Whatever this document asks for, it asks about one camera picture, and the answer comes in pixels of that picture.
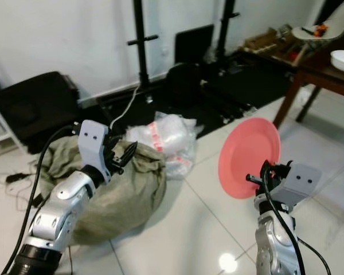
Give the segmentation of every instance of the wooden table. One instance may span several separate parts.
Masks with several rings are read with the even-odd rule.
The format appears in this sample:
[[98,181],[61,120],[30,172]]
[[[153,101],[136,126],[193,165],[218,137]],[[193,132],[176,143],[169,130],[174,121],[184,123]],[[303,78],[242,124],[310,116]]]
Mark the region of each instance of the wooden table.
[[315,84],[308,102],[304,105],[296,121],[301,122],[305,117],[311,104],[319,94],[321,88],[331,90],[344,96],[344,72],[336,69],[330,63],[330,53],[333,50],[344,50],[344,38],[332,42],[326,48],[315,53],[312,57],[300,65],[295,75],[293,84],[286,94],[282,106],[280,107],[274,119],[274,125],[279,128],[286,117],[291,105],[304,83]]

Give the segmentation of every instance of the white plastic bag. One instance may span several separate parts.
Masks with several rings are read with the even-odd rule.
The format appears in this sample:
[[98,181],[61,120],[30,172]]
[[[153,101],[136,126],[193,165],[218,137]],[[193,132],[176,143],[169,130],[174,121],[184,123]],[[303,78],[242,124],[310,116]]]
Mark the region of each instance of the white plastic bag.
[[163,152],[167,179],[183,179],[194,166],[196,136],[201,130],[196,127],[196,119],[156,112],[151,124],[130,128],[126,140],[138,141]]

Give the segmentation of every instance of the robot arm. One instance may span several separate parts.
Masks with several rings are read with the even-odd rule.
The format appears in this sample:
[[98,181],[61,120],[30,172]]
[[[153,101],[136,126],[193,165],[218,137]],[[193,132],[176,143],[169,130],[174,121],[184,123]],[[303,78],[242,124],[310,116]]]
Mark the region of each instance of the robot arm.
[[75,224],[96,189],[100,184],[108,184],[115,172],[123,173],[122,167],[131,160],[137,147],[137,143],[131,144],[117,158],[112,149],[118,139],[108,134],[106,126],[90,120],[83,121],[78,134],[84,166],[52,190],[30,225],[10,275],[55,273]]
[[[264,163],[261,170],[274,172],[269,182],[270,195],[280,216],[295,235],[295,220],[290,216],[294,206],[309,197],[320,180],[321,172],[302,164],[270,166]],[[255,208],[260,212],[257,242],[257,275],[300,275],[300,266],[294,245],[277,216],[270,208],[263,190],[263,180],[247,175],[247,180],[260,185],[254,200]]]

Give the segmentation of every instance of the white tile floor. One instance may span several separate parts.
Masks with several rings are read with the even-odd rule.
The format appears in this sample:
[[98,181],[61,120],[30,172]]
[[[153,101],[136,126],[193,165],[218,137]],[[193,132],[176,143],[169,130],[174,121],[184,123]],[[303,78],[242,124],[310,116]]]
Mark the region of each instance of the white tile floor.
[[[255,113],[272,120],[278,100]],[[323,171],[313,198],[296,207],[296,232],[316,247],[333,274],[344,274],[344,97],[322,91],[303,124],[291,110],[280,129],[282,162],[293,159]],[[242,120],[198,141],[197,164],[186,180],[169,182],[166,196],[143,228],[132,230],[100,246],[73,247],[75,274],[217,275],[224,253],[238,263],[235,274],[256,274],[255,229],[259,213],[253,199],[237,200],[224,193],[217,174],[220,149]],[[12,151],[0,156],[0,173],[28,171],[33,158]],[[28,182],[6,190],[0,184],[0,272],[14,246],[25,207],[13,197]],[[28,197],[29,190],[21,192]],[[325,274],[321,262],[302,248],[307,274]],[[69,274],[68,252],[57,274]]]

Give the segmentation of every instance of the pink plate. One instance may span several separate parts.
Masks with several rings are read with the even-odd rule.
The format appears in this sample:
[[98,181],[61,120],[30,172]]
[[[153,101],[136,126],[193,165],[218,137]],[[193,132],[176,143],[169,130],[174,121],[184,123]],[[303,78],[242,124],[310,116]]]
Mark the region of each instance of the pink plate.
[[219,158],[219,179],[232,197],[245,199],[255,195],[259,186],[246,180],[247,174],[260,176],[268,160],[279,162],[280,137],[275,126],[266,119],[252,118],[242,122],[230,133]]

